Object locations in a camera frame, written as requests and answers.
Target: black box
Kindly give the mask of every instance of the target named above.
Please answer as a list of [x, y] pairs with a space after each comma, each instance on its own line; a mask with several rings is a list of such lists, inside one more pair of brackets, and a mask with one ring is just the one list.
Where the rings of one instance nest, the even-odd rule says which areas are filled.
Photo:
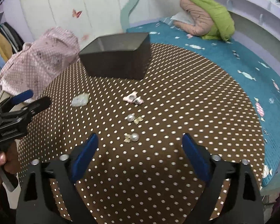
[[98, 37], [79, 55], [89, 76], [141, 80], [151, 61], [149, 34]]

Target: white pillow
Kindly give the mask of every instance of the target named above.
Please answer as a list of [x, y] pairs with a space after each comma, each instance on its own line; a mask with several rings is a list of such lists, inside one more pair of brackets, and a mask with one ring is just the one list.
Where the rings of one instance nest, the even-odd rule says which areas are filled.
[[190, 13], [186, 11], [179, 12], [171, 17], [172, 20], [183, 22], [185, 24], [195, 25], [195, 21], [193, 20]]

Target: blue gripper pad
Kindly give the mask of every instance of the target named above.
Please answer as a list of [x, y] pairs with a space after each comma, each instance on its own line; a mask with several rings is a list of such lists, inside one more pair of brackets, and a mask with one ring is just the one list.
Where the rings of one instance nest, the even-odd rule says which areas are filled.
[[98, 136], [96, 134], [93, 134], [86, 142], [83, 143], [83, 145], [79, 146], [83, 146], [83, 150], [76, 158], [71, 167], [70, 181], [72, 183], [75, 183], [79, 179], [81, 179], [86, 169], [88, 168], [88, 165], [91, 162], [99, 145]]
[[189, 134], [182, 137], [182, 148], [199, 179], [208, 182], [211, 178], [210, 167]]
[[11, 103], [13, 105], [18, 105], [20, 103], [23, 103], [25, 100], [30, 99], [33, 97], [33, 91], [32, 90], [27, 90], [23, 93], [20, 93], [17, 96], [14, 96], [11, 98]]

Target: pearl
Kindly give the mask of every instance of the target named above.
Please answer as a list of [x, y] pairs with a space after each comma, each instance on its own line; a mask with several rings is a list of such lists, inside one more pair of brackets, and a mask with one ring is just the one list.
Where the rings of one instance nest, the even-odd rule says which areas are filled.
[[131, 134], [131, 140], [132, 140], [132, 141], [137, 141], [137, 140], [139, 140], [139, 135], [138, 135], [137, 133]]
[[135, 118], [136, 118], [135, 115], [129, 114], [129, 115], [127, 116], [127, 121], [132, 122]]

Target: brown polka dot tablecloth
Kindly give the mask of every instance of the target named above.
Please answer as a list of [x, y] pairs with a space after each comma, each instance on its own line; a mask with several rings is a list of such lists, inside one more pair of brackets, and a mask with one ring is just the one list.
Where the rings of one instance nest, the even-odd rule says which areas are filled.
[[[181, 147], [188, 132], [224, 160], [250, 160], [260, 184], [261, 126], [240, 85], [189, 50], [164, 44], [151, 50], [141, 81], [89, 77], [80, 62], [52, 81], [41, 94], [51, 97], [51, 107], [33, 118], [20, 142], [20, 180], [33, 159], [69, 154], [95, 132], [99, 148], [76, 188], [97, 222], [182, 223], [204, 189]], [[123, 101], [133, 91], [142, 105]], [[81, 93], [90, 93], [88, 105], [71, 107]], [[128, 114], [144, 120], [136, 125], [126, 120]], [[139, 140], [125, 143], [125, 133], [138, 133]], [[227, 180], [212, 218], [220, 214], [228, 186]], [[54, 180], [52, 191], [60, 214], [69, 218]]]

